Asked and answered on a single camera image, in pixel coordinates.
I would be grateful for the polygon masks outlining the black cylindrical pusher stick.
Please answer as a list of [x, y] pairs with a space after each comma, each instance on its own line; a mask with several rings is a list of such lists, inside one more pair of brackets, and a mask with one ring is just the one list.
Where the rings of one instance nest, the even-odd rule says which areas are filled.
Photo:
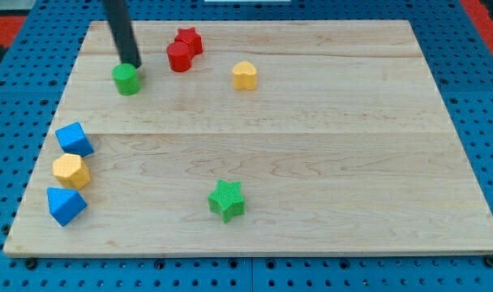
[[140, 68], [142, 60], [125, 0], [102, 0], [121, 63]]

